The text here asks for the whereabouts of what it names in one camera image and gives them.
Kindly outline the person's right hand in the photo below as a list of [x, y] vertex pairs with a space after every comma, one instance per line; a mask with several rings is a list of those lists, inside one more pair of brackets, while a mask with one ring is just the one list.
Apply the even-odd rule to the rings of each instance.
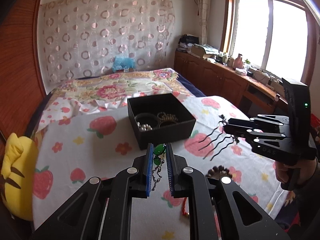
[[314, 160], [299, 160], [296, 165], [289, 166], [278, 161], [275, 162], [276, 178], [281, 183], [287, 183], [289, 181], [289, 170], [295, 168], [300, 169], [297, 184], [300, 185], [310, 179], [318, 166], [317, 159]]

